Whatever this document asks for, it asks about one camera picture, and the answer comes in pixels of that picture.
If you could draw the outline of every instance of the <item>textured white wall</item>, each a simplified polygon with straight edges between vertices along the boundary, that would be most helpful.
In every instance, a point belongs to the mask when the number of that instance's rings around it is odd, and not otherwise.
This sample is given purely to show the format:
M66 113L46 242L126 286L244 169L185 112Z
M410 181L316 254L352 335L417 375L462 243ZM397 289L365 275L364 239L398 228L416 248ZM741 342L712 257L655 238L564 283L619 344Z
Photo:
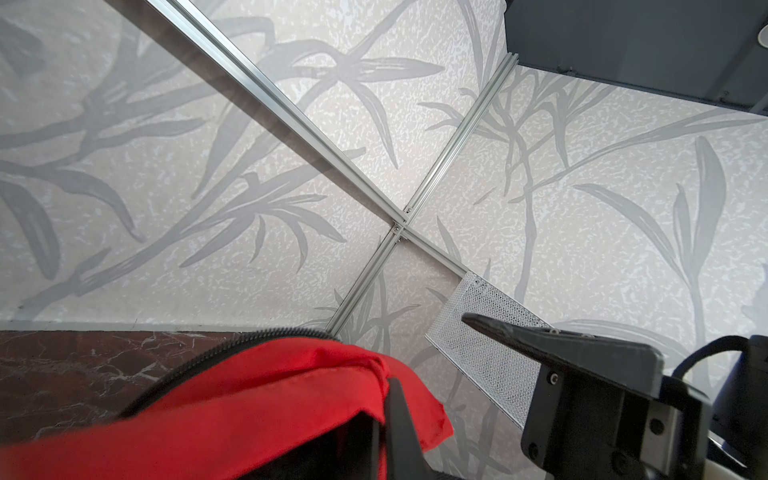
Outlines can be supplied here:
M672 368L768 333L766 152L765 117L517 67L415 226L545 321Z
M505 51L496 0L197 6L402 205ZM346 294L387 223L151 8L0 17L3 328L296 325Z

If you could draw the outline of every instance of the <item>gray leaf pattern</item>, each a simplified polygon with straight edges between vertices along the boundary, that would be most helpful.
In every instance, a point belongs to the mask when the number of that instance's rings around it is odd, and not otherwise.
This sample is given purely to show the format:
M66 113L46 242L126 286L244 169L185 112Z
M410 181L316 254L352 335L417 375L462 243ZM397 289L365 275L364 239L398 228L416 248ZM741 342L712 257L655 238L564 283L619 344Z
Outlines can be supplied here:
M265 71L272 81L285 78L313 78L319 81L314 84L296 105L306 109L322 94L335 84L347 84L363 106L371 115L382 143L385 146L392 165L397 167L396 152L389 130L387 113L382 102L366 84L373 82L407 81L412 78L423 78L443 71L441 65L435 65L416 58L381 57L365 58L374 44L391 29L402 13L413 3L405 0L387 14L367 35L347 52L342 52L316 39L277 41L275 27L271 20L263 17L230 17L215 20L217 26L225 35L235 38L240 35L257 34L263 38L263 51L257 61L259 68ZM221 0L197 2L196 6L205 15L215 16L217 9L223 4ZM126 12L134 15L143 11L136 8ZM253 111L258 105L248 105L247 98L242 97L238 87L224 76L212 76L207 81L183 84L161 93L142 94L149 87L176 78L187 69L188 64L201 58L199 51L179 36L173 29L167 29L159 34L157 41L150 42L142 49L139 45L140 28L125 18L121 24L122 31L117 54L111 60L111 67L83 98L80 103L80 113L74 117L57 119L40 128L13 133L0 134L0 149L27 147L45 141L58 139L65 135L78 134L81 136L79 148L74 153L61 157L43 159L35 167L29 167L13 162L0 162L0 171L10 175L34 178L47 181L69 194L88 196L107 204L116 218L123 224L125 230L135 240L146 242L145 246L127 258L107 266L101 271L89 272L87 276L80 275L51 285L39 294L32 295L23 301L25 308L20 310L15 320L29 321L35 318L46 306L68 295L84 295L101 288L115 280L140 269L144 264L156 258L161 252L184 239L205 236L204 245L189 258L179 264L188 268L195 263L205 261L211 255L222 251L242 235L254 230L254 252L252 261L259 257L265 242L272 237L267 230L274 228L267 221L273 217L282 222L296 238L299 246L300 268L305 264L310 254L310 242L307 230L310 229L321 237L332 242L346 242L345 237L327 219L311 211L308 206L323 201L323 195L294 194L290 192L301 187L316 175L324 172L327 166L298 168L289 172L278 173L263 183L258 182L250 168L261 161L280 144L273 132L267 131L253 139L250 146L228 171L212 183L214 175L224 165L224 160L233 156L233 149L244 131L253 119ZM10 29L8 34L18 33ZM16 35L24 40L25 45L33 45L29 37ZM9 43L5 38L0 53L11 55L6 48ZM28 66L39 51L27 48ZM332 67L307 67L298 65L303 59L313 55L328 55L334 61ZM177 112L191 102L215 95L218 91L230 94L230 98L239 99L239 108L225 111L217 122L214 142L207 153L207 161L200 172L197 188L191 192L195 203L190 205L188 212L174 225L167 228L166 233L146 241L146 236L139 231L134 222L134 215L129 211L120 194L103 180L91 174L75 170L75 165L89 160L96 152L121 147L129 142L146 137L174 138L192 134L206 124L202 118L184 118ZM284 127L278 126L274 133ZM364 147L346 152L351 158L363 155ZM245 179L248 188L234 199L227 202L213 214L208 209L219 199L228 188L238 179ZM4 200L12 201L19 215L20 225L28 237L30 249L38 261L41 272L53 280L58 272L61 253L58 251L59 241L53 224L48 219L39 202L31 195L18 188L12 191L4 189ZM24 197L19 207L19 198ZM254 226L256 217L259 222Z
M763 285L755 292L752 305L744 305L741 312L755 323L755 326L763 327L768 321L768 263L763 264Z
M24 78L45 67L45 47L29 31L0 18L0 54L17 76Z
M697 169L699 171L699 207L694 229L693 248L691 249L691 225L685 190L677 185L677 197L672 206L677 258L667 235L658 222L642 207L615 192L594 184L576 185L574 188L585 191L605 202L629 221L637 225L654 244L667 265L685 282L694 308L694 330L696 345L703 346L707 341L703 300L699 285L699 275L704 261L710 253L715 230L726 199L726 182L723 166L712 146L704 137L697 137ZM699 389L712 393L707 362L699 362L694 368L694 382Z
M21 226L43 276L53 280L58 273L61 251L45 209L24 187L11 182L0 180L0 198Z

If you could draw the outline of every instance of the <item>black cable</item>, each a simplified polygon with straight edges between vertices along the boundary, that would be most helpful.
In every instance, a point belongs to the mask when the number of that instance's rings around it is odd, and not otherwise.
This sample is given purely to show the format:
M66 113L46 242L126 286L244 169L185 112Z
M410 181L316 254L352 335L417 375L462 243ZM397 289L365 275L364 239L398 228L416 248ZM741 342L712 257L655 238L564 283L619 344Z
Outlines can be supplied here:
M691 353L685 360L680 362L680 365L672 372L672 378L683 379L688 370L696 365L699 361L706 359L708 356L715 355L716 353L731 352L737 350L743 352L746 350L746 338L738 335L721 336L717 340L713 340L701 347L697 351Z

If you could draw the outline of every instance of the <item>screw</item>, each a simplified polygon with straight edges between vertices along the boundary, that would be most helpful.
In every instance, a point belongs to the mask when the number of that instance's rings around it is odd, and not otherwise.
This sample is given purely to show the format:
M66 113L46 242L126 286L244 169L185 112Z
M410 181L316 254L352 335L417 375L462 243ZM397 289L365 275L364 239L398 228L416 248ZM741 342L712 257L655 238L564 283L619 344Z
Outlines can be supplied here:
M614 472L619 475L623 475L627 473L627 468L629 468L629 461L623 453L616 451L613 455L611 455L611 466L614 468Z
M649 426L654 435L661 435L664 433L664 423L659 419L651 419Z

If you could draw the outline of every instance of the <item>dark gray panel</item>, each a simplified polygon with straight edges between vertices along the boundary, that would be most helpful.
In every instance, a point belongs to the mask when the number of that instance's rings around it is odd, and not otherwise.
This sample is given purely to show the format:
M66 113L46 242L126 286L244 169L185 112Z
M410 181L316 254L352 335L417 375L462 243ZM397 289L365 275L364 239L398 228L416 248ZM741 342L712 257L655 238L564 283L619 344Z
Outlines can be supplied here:
M752 105L768 91L766 16L764 0L515 0L505 19L523 65Z

